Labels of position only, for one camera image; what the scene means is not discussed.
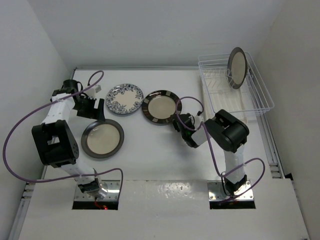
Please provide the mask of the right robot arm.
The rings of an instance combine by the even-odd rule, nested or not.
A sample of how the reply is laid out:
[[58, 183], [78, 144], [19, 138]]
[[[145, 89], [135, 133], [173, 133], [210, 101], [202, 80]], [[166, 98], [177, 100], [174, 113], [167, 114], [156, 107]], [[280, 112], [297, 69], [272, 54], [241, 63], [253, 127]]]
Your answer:
[[174, 129], [191, 148], [198, 148], [209, 139], [213, 139], [224, 151], [225, 173], [224, 189], [231, 196], [247, 182], [244, 167], [244, 144], [250, 133], [249, 128], [238, 118], [224, 109], [219, 110], [213, 118], [201, 121], [199, 116], [173, 114]]

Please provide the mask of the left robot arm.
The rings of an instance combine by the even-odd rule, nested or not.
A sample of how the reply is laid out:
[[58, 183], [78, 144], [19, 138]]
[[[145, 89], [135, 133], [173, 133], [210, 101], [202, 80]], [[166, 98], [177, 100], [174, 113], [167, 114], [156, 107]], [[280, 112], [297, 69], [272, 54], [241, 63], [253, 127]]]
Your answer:
[[73, 110], [79, 117], [104, 120], [105, 101], [81, 95], [78, 82], [68, 79], [62, 88], [53, 91], [51, 102], [46, 118], [31, 130], [40, 160], [45, 166], [62, 169], [72, 176], [82, 193], [99, 198], [102, 183], [96, 170], [79, 160], [79, 146], [68, 121]]

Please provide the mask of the dark patterned rim plate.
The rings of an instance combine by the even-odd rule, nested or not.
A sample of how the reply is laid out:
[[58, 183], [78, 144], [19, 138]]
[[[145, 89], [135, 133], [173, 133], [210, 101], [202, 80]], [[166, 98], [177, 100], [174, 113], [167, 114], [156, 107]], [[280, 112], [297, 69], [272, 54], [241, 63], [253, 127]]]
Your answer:
[[156, 90], [143, 100], [141, 109], [144, 116], [154, 124], [167, 125], [172, 122], [172, 115], [182, 111], [180, 98], [169, 90]]

